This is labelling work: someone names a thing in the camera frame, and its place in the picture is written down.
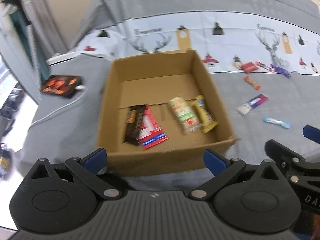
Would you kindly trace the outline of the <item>light blue candy bar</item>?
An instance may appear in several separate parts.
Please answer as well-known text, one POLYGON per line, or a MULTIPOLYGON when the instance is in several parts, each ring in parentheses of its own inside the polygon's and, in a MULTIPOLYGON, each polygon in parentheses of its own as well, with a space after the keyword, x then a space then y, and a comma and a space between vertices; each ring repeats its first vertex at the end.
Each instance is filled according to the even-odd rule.
POLYGON ((286 122, 283 122, 283 121, 280 121, 280 120, 277 120, 274 118, 264 117, 263 122, 266 122, 269 124, 274 124, 274 125, 277 125, 277 126, 284 128, 284 129, 290 129, 289 123, 286 123, 286 122))

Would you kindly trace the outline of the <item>yellow snack bar wrapper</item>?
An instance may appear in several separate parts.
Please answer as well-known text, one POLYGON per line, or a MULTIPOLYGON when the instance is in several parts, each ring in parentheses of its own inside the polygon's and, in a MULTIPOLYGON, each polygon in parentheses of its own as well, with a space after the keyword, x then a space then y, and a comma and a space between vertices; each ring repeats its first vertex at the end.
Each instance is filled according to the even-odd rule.
POLYGON ((200 119, 203 133, 210 132, 219 124, 218 121, 214 119, 213 116, 208 112, 204 97, 202 95, 198 95, 191 105, 195 109, 197 116, 200 119))

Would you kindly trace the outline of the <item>clear rice cracker packet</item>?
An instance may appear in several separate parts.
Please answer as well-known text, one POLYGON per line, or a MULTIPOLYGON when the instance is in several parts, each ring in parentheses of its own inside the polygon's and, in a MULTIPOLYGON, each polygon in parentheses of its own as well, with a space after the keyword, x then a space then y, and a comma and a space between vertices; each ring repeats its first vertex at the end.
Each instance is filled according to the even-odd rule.
POLYGON ((183 134, 189 134, 200 128, 198 117, 182 96, 169 100, 168 107, 179 123, 183 134))

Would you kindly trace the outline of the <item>purple pink snack packet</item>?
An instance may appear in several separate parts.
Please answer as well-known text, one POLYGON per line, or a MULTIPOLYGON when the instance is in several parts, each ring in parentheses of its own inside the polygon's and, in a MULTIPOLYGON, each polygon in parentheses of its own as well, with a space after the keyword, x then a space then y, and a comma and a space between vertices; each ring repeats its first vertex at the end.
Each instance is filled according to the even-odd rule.
POLYGON ((259 94, 258 96, 247 101, 243 105, 236 108, 236 111, 241 115, 247 115, 251 110, 257 108, 262 103, 266 102, 269 99, 265 94, 259 94))

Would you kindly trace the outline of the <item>black chocolate bar wrapper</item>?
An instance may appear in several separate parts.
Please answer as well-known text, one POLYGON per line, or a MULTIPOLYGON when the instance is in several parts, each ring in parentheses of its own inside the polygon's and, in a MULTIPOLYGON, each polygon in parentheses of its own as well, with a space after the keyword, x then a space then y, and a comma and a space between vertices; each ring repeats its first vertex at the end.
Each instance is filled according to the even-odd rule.
POLYGON ((140 130, 147 105, 134 105, 129 107, 126 118, 124 142, 139 145, 140 130))

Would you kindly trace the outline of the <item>large red spicy snack packet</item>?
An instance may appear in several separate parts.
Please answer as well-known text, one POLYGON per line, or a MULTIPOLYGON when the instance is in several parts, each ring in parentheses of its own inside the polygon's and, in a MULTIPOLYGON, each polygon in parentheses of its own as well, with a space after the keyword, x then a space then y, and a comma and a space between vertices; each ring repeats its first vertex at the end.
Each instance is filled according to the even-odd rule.
POLYGON ((168 140, 167 134, 155 119, 150 107, 146 107, 139 135, 140 145, 147 150, 166 140, 168 140))

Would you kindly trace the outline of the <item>purple chocolate wrapper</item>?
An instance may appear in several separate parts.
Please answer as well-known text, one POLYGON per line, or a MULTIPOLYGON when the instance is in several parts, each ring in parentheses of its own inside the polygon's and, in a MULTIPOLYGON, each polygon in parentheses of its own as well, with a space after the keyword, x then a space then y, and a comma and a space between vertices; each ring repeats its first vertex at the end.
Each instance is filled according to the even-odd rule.
POLYGON ((291 78, 291 74, 288 70, 281 68, 279 66, 273 65, 273 64, 271 64, 270 67, 274 70, 275 73, 281 74, 281 75, 287 77, 288 79, 291 78))

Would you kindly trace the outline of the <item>small red orange candy bar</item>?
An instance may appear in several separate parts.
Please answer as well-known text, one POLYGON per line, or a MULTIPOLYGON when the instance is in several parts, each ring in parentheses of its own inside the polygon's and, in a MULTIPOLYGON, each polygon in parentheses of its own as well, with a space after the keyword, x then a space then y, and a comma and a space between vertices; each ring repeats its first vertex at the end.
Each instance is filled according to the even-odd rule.
POLYGON ((256 83, 253 79, 251 79, 249 76, 245 76, 244 77, 244 81, 246 83, 248 83, 250 86, 252 86, 255 90, 259 90, 260 89, 260 85, 258 83, 256 83))

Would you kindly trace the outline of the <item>thin red stick packet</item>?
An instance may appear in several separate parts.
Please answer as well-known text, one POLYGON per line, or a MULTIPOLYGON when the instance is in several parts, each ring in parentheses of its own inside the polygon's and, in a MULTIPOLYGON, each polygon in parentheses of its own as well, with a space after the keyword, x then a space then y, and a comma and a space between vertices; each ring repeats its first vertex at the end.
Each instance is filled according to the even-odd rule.
POLYGON ((264 70, 268 70, 269 72, 272 72, 272 73, 275 73, 275 72, 276 72, 273 67, 267 66, 267 65, 265 65, 265 64, 263 64, 263 63, 261 63, 261 62, 259 62, 259 61, 257 61, 257 62, 255 63, 255 65, 256 65, 257 67, 263 68, 264 70))

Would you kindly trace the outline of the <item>small red square packet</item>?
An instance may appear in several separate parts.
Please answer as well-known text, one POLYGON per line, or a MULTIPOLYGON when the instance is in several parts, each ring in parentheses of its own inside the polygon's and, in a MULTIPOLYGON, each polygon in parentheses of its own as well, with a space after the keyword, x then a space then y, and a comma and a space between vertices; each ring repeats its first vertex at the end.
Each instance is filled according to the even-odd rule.
POLYGON ((244 63, 241 65, 241 68, 246 74, 249 74, 258 70, 258 67, 253 62, 244 63))

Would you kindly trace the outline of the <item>brown cardboard box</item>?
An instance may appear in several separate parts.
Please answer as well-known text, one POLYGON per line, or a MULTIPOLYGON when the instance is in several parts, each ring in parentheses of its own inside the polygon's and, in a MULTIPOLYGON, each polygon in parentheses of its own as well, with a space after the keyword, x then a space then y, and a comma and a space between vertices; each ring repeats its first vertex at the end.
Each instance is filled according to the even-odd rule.
POLYGON ((194 50, 176 50, 117 59, 104 89, 97 146, 107 152, 107 166, 124 177, 187 172, 204 168, 203 153, 225 154, 237 138, 218 89, 194 50), (204 97, 218 125, 183 134, 169 100, 204 97), (124 142, 129 107, 147 105, 168 140, 144 150, 124 142))

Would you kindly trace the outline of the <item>black smartphone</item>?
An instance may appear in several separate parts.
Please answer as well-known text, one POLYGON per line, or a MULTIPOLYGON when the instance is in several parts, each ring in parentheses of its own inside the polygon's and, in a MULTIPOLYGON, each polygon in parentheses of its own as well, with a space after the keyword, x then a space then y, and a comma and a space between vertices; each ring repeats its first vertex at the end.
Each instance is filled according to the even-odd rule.
POLYGON ((82 85, 82 77, 80 76, 51 75, 41 86, 41 92, 71 98, 79 85, 82 85))

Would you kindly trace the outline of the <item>dark shoes on floor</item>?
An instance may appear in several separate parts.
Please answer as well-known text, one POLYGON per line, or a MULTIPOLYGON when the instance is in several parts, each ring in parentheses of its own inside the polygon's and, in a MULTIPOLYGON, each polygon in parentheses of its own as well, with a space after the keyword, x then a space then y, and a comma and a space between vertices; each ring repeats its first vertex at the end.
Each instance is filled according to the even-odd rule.
POLYGON ((16 85, 1 107, 1 137, 5 137, 11 131, 24 96, 24 90, 16 85))

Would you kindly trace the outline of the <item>grey patterned sofa cover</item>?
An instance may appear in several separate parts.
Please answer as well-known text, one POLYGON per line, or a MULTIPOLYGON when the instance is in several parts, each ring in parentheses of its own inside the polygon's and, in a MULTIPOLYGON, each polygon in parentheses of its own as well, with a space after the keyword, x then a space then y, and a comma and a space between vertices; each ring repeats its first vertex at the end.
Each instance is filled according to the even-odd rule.
POLYGON ((97 148, 142 189, 210 178, 211 148, 249 164, 274 139, 308 159, 319 126, 319 8, 311 0, 92 0, 51 67, 76 75, 72 98, 43 94, 16 163, 62 163, 97 148))

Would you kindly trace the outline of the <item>grey curtain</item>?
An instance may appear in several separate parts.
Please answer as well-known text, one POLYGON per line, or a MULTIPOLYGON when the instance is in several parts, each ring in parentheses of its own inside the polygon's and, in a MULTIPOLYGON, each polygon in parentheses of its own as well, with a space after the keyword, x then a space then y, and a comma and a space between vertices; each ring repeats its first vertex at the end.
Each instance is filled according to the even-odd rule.
POLYGON ((22 2, 25 13, 31 20, 47 56, 66 53, 67 43, 47 0, 22 0, 22 2))

